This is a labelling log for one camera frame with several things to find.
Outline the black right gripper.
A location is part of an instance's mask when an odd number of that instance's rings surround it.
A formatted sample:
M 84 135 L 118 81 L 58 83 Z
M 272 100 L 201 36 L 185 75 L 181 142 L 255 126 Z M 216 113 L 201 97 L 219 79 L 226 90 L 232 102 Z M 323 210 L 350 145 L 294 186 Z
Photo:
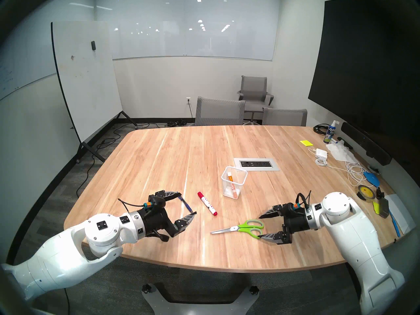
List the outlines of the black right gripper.
M 274 243 L 276 245 L 292 244 L 291 233 L 310 230 L 305 212 L 298 213 L 283 213 L 282 205 L 275 205 L 267 212 L 262 214 L 259 219 L 267 219 L 274 217 L 283 217 L 286 231 L 279 231 L 277 233 L 269 233 L 259 235 L 263 241 Z

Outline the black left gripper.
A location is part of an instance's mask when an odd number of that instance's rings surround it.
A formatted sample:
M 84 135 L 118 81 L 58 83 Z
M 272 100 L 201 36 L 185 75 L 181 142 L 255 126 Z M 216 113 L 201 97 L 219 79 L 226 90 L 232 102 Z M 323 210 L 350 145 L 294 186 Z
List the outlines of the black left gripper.
M 163 198 L 164 200 L 173 200 L 181 197 L 181 193 L 177 191 L 157 191 L 155 192 L 156 197 Z M 169 236 L 160 234 L 158 230 L 166 230 L 170 237 L 175 237 L 189 226 L 194 219 L 197 212 L 190 213 L 185 217 L 176 220 L 174 223 L 168 218 L 165 208 L 157 208 L 153 211 L 151 208 L 141 209 L 141 218 L 144 224 L 144 232 L 146 237 L 157 237 L 161 241 L 168 241 Z

